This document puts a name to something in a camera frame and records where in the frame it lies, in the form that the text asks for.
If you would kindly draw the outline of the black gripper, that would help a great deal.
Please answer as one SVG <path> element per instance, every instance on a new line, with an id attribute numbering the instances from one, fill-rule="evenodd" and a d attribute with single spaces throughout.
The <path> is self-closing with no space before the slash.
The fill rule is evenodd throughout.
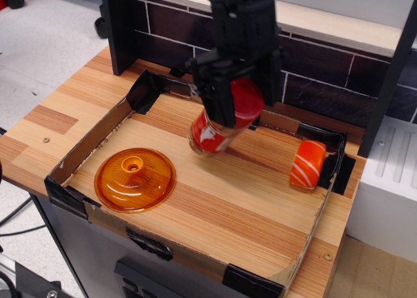
<path id="1" fill-rule="evenodd" d="M 231 80 L 249 76 L 273 106 L 280 91 L 281 50 L 275 0 L 208 0 L 214 48 L 187 62 L 208 118 L 234 127 Z"/>

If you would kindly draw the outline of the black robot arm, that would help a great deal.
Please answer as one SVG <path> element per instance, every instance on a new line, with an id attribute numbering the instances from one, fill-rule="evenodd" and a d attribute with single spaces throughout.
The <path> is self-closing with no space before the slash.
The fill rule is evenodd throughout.
<path id="1" fill-rule="evenodd" d="M 275 0 L 208 0 L 214 22 L 214 48 L 193 59 L 194 92 L 210 120 L 233 128 L 237 110 L 231 82 L 243 76 L 260 88 L 273 106 L 280 91 L 280 29 Z"/>

